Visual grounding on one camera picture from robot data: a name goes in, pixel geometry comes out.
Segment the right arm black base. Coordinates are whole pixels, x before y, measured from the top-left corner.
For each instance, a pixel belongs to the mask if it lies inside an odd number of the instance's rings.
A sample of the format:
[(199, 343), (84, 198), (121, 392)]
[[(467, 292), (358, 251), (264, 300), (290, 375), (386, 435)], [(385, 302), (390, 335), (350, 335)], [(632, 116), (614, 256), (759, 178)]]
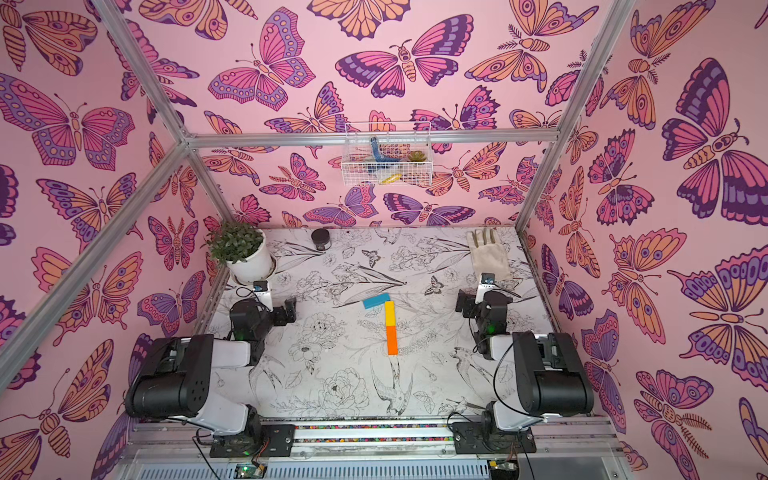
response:
[(454, 449), (457, 454), (536, 453), (537, 446), (530, 430), (506, 432), (486, 428), (477, 422), (451, 422)]

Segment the yellow building block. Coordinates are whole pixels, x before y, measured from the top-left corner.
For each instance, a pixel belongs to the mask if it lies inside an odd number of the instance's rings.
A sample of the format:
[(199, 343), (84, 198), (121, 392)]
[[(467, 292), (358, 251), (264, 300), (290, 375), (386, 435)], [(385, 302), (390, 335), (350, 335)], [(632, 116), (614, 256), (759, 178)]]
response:
[(387, 301), (384, 304), (384, 311), (385, 311), (385, 326), (387, 328), (389, 327), (395, 327), (396, 326), (396, 312), (395, 312), (395, 304), (393, 301)]

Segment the blue building block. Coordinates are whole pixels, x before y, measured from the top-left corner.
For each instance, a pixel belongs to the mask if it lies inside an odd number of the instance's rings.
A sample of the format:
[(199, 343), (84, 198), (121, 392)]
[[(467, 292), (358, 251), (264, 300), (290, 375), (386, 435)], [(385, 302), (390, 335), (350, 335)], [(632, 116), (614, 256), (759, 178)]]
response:
[(385, 305), (387, 302), (391, 300), (391, 297), (388, 293), (379, 294), (367, 299), (364, 299), (362, 301), (362, 304), (365, 309), (372, 309), (378, 306)]

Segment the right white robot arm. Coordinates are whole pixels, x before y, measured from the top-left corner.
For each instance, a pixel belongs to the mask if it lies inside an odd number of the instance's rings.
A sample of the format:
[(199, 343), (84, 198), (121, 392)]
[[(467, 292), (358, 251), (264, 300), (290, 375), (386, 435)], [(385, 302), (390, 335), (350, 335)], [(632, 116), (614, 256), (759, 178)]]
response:
[(590, 413), (594, 394), (573, 340), (563, 333), (507, 330), (508, 307), (522, 297), (480, 275), (478, 287), (457, 294), (456, 311), (469, 321), (475, 352), (495, 361), (495, 399), (482, 410), (481, 431), (517, 434), (550, 418)]

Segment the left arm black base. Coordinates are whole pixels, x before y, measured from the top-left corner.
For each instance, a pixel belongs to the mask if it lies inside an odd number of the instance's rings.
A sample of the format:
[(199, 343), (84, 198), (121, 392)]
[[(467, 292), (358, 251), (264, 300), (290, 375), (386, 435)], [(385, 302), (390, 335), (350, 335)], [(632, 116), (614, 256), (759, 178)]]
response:
[(294, 424), (268, 424), (255, 435), (243, 432), (230, 436), (215, 436), (209, 456), (218, 458), (289, 457), (294, 445)]

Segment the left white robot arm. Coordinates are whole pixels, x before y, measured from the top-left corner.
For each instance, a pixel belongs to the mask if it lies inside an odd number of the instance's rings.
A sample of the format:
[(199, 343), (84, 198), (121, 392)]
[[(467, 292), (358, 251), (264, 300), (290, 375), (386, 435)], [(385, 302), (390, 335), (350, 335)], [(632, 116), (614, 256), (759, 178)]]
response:
[(226, 338), (200, 334), (152, 343), (124, 398), (129, 417), (191, 424), (216, 439), (261, 437), (256, 408), (226, 398), (211, 382), (224, 370), (256, 367), (265, 356), (270, 331), (296, 321), (297, 300), (289, 297), (273, 304), (265, 280), (240, 286), (236, 294)]

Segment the orange building block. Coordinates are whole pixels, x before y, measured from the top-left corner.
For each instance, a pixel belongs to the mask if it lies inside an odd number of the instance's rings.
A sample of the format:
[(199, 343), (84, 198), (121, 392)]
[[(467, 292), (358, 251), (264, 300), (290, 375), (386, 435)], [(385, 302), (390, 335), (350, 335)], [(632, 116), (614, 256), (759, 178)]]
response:
[(395, 325), (386, 326), (386, 345), (389, 356), (397, 356), (399, 353), (397, 328)]

